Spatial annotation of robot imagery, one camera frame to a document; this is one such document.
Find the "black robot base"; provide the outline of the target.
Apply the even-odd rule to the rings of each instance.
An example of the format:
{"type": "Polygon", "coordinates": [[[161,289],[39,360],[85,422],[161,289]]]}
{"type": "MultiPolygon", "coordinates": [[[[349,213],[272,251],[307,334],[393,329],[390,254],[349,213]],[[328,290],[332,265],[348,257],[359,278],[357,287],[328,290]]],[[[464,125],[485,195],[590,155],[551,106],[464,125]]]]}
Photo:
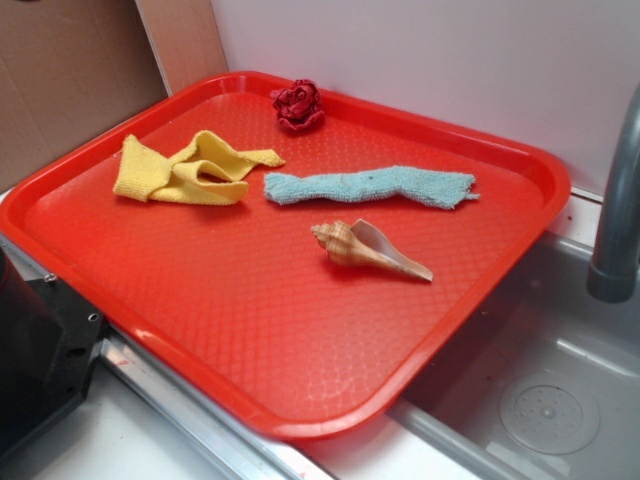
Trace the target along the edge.
{"type": "Polygon", "coordinates": [[[104,315],[64,280],[26,280],[1,254],[1,460],[87,397],[104,315]]]}

